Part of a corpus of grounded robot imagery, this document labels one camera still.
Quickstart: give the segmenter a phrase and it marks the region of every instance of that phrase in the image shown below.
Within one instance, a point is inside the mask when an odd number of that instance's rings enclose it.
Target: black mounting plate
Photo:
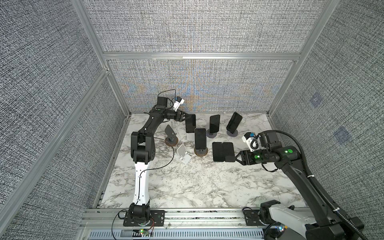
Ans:
[[[247,226],[264,226],[259,219],[259,210],[244,210],[244,219]]]
[[[155,227],[162,227],[164,226],[164,216],[165,216],[164,210],[151,210],[151,219],[149,220],[149,224],[146,226],[140,226],[137,222],[135,222],[134,219],[131,219],[131,216],[129,212],[125,214],[123,226],[124,227],[138,227],[138,228],[149,228],[152,226],[153,221],[155,222]]]

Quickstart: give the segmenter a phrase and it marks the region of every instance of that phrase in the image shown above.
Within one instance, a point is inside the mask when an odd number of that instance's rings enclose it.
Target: wooden round base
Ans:
[[[166,143],[167,146],[170,146],[170,147],[173,147],[173,146],[176,146],[176,144],[179,142],[179,139],[177,137],[174,137],[175,140],[173,140],[172,142],[168,142],[168,141],[164,141]]]
[[[197,156],[204,157],[208,153],[208,148],[204,150],[196,150],[196,148],[194,148],[194,152]]]

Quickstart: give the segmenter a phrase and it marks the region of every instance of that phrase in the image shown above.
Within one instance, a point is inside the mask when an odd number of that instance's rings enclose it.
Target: woven fabric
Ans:
[[[381,0],[342,0],[272,116],[372,240],[384,235],[383,16]]]
[[[74,239],[96,199],[124,118],[105,79],[1,240]]]
[[[71,1],[1,2],[0,207],[101,71]]]
[[[104,51],[300,52],[326,0],[84,0]]]
[[[290,60],[110,60],[131,111],[149,111],[176,89],[184,111],[267,111]],[[174,92],[166,95],[174,98]]]

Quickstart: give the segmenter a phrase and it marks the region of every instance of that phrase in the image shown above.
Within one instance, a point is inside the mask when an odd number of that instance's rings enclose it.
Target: smartphone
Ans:
[[[220,114],[213,115],[209,117],[209,134],[214,134],[218,132],[220,127]]]
[[[203,150],[207,148],[207,130],[205,128],[195,128],[195,148]]]
[[[234,162],[235,161],[235,151],[233,149],[233,143],[224,142],[223,143],[223,154],[225,162]]]
[[[191,116],[185,120],[185,132],[186,133],[195,132],[195,128],[196,128],[196,115],[191,114]]]
[[[222,142],[213,142],[212,143],[212,152],[214,156],[214,162],[224,162],[225,157],[223,154],[223,143]]]
[[[235,133],[242,119],[243,117],[240,114],[234,112],[231,117],[231,120],[229,120],[229,123],[227,125],[227,130],[232,134]]]

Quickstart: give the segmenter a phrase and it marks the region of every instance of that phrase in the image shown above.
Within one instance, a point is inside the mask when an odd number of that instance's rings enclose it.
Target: enclosure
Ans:
[[[368,239],[384,235],[383,1],[4,0],[1,15],[1,239],[110,231],[134,194],[131,133],[168,89],[199,127],[220,114],[220,131],[197,157],[185,124],[169,122],[194,157],[150,172],[151,208],[190,219],[221,209],[232,230],[245,206],[276,199],[308,210],[281,170],[212,162],[212,142],[231,141],[237,154],[245,132],[277,129],[300,141]],[[224,131],[233,112],[243,116],[236,139]],[[155,144],[160,167],[172,150]]]

